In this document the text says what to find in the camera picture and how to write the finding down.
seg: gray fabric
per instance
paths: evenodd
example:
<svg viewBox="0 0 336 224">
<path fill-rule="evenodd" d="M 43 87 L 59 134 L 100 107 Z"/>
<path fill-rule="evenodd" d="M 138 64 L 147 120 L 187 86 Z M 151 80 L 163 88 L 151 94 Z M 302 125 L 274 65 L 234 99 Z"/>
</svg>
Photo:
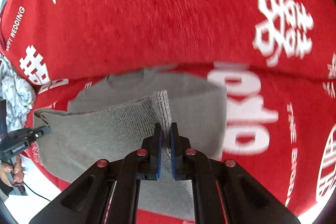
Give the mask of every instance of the gray fabric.
<svg viewBox="0 0 336 224">
<path fill-rule="evenodd" d="M 226 128 L 226 89 L 193 75 L 148 69 L 110 75 L 81 91 L 68 103 L 68 111 L 97 111 L 161 90 L 167 90 L 179 134 L 209 158 L 220 158 Z"/>
<path fill-rule="evenodd" d="M 41 161 L 56 177 L 72 182 L 98 159 L 114 161 L 138 149 L 160 122 L 163 132 L 161 179 L 143 181 L 139 208 L 193 220 L 189 181 L 171 176 L 168 131 L 179 133 L 210 158 L 222 153 L 226 126 L 226 90 L 186 74 L 141 70 L 109 76 L 78 94 L 68 112 L 39 109 L 34 127 L 52 133 L 38 141 Z"/>
<path fill-rule="evenodd" d="M 156 122 L 167 140 L 171 116 L 165 90 L 95 112 L 34 112 L 34 127 L 48 125 L 52 130 L 38 140 L 41 161 L 51 174 L 68 182 L 98 159 L 119 160 L 140 148 L 142 140 L 153 135 Z M 172 179 L 169 153 L 163 148 L 161 179 L 141 183 L 139 208 L 193 220 L 191 183 Z"/>
</svg>

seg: red fabric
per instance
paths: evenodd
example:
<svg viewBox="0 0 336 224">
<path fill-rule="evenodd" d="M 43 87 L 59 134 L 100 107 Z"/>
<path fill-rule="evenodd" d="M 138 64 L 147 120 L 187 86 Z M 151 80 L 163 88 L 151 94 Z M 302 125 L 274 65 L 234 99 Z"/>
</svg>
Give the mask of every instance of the red fabric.
<svg viewBox="0 0 336 224">
<path fill-rule="evenodd" d="M 261 54 L 253 44 L 256 28 L 266 20 L 261 12 L 262 3 L 258 0 L 54 1 L 8 0 L 1 19 L 0 40 L 6 57 L 20 75 L 47 90 L 37 96 L 34 109 L 66 110 L 67 102 L 89 86 L 87 84 L 92 80 L 88 77 L 145 66 L 193 63 L 174 70 L 188 71 L 223 84 L 225 81 L 221 77 L 231 69 L 226 66 L 212 72 L 213 65 L 204 63 L 249 64 L 253 72 L 242 75 L 251 81 L 250 86 L 245 87 L 246 90 L 238 89 L 239 95 L 234 88 L 228 92 L 231 105 L 228 104 L 226 141 L 229 143 L 223 144 L 223 159 L 231 157 L 237 160 L 281 202 L 287 203 L 296 215 L 315 203 L 318 199 L 316 186 L 322 181 L 320 177 L 334 175 L 329 169 L 335 166 L 333 156 L 326 156 L 331 151 L 326 143 L 330 136 L 333 137 L 335 124 L 334 99 L 330 97 L 335 97 L 332 80 L 328 80 L 326 88 L 326 79 L 336 77 L 336 58 L 332 60 L 336 8 L 332 0 L 293 0 L 293 10 L 289 10 L 289 14 L 282 10 L 278 18 L 270 19 L 276 28 L 284 22 L 285 32 L 293 28 L 296 38 L 298 31 L 301 38 L 306 35 L 312 41 L 311 50 L 306 49 L 301 58 L 297 51 L 298 43 L 294 43 L 293 52 L 291 44 L 287 44 L 276 65 L 267 61 L 277 51 L 277 46 Z M 290 0 L 283 1 L 287 7 L 290 6 Z M 301 4 L 307 17 L 299 19 L 297 12 L 303 13 Z M 272 8 L 269 1 L 266 5 L 268 9 Z M 267 40 L 267 34 L 265 32 L 262 36 L 264 40 Z M 239 74 L 233 76 L 238 78 L 227 79 L 226 84 L 236 83 L 238 87 L 242 77 L 239 78 Z M 55 87 L 67 81 L 67 85 Z M 249 107 L 245 107 L 246 102 L 250 102 Z M 268 115 L 255 112 L 262 103 L 270 111 Z M 287 110 L 289 104 L 294 118 Z M 294 123 L 296 142 L 291 143 L 290 132 L 294 134 Z M 258 139 L 250 134 L 256 128 L 263 132 Z M 236 133 L 243 130 L 245 134 L 235 135 L 235 129 Z M 258 153 L 254 150 L 255 154 L 250 155 L 244 144 L 255 149 L 255 143 L 263 146 L 258 146 Z M 295 148 L 297 157 L 293 156 Z M 60 189 L 68 185 L 39 165 L 37 147 L 28 154 Z M 289 191 L 291 176 L 294 187 L 291 186 L 292 191 Z M 138 223 L 149 221 L 182 222 L 139 212 Z"/>
<path fill-rule="evenodd" d="M 336 7 L 332 0 L 293 1 L 302 3 L 314 21 L 306 30 L 312 49 L 303 59 L 287 58 L 283 50 L 273 69 L 325 78 Z M 20 7 L 24 12 L 17 25 Z M 253 48 L 255 26 L 264 20 L 258 0 L 9 0 L 1 29 L 6 56 L 16 68 L 28 46 L 43 57 L 45 84 L 166 63 L 218 60 L 266 67 L 269 56 Z M 294 30 L 303 36 L 303 27 Z M 18 70 L 26 78 L 34 74 Z"/>
</svg>

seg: black device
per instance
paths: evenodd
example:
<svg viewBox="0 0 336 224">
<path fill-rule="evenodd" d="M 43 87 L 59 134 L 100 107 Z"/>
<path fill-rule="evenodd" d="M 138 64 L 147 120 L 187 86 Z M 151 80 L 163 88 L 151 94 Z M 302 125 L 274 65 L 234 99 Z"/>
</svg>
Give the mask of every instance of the black device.
<svg viewBox="0 0 336 224">
<path fill-rule="evenodd" d="M 5 162 L 13 167 L 16 164 L 16 155 L 30 147 L 31 143 L 44 134 L 51 132 L 49 127 L 41 128 L 23 128 L 12 132 L 7 132 L 6 124 L 6 100 L 0 101 L 0 161 Z M 6 173 L 9 181 L 13 186 L 10 194 L 26 195 L 23 183 L 14 181 L 14 172 Z"/>
<path fill-rule="evenodd" d="M 30 224 L 136 224 L 141 181 L 160 177 L 161 135 L 157 123 L 139 150 L 123 160 L 98 160 Z M 196 224 L 300 224 L 237 162 L 192 149 L 176 123 L 170 137 L 172 176 L 192 181 Z"/>
</svg>

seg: human hand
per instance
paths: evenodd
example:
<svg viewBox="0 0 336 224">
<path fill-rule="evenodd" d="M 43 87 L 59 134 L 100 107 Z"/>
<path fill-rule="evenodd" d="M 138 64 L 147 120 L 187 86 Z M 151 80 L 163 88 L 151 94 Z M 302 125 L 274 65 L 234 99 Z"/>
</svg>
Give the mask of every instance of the human hand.
<svg viewBox="0 0 336 224">
<path fill-rule="evenodd" d="M 12 187 L 13 185 L 10 183 L 6 173 L 9 173 L 13 171 L 13 167 L 11 167 L 9 164 L 6 164 L 4 162 L 1 163 L 1 167 L 0 167 L 0 179 L 2 180 L 2 182 L 10 187 Z M 16 164 L 14 166 L 14 181 L 16 183 L 22 183 L 23 182 L 23 168 L 22 168 L 22 160 L 20 155 L 16 155 Z"/>
</svg>

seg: white patterned cloth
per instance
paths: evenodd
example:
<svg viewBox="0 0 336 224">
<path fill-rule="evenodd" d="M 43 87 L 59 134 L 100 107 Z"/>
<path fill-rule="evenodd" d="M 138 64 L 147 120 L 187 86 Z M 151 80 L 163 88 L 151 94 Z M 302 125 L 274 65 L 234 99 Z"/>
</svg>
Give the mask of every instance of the white patterned cloth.
<svg viewBox="0 0 336 224">
<path fill-rule="evenodd" d="M 12 64 L 0 55 L 0 100 L 6 100 L 8 132 L 25 126 L 27 115 L 36 99 L 33 87 L 14 71 Z"/>
</svg>

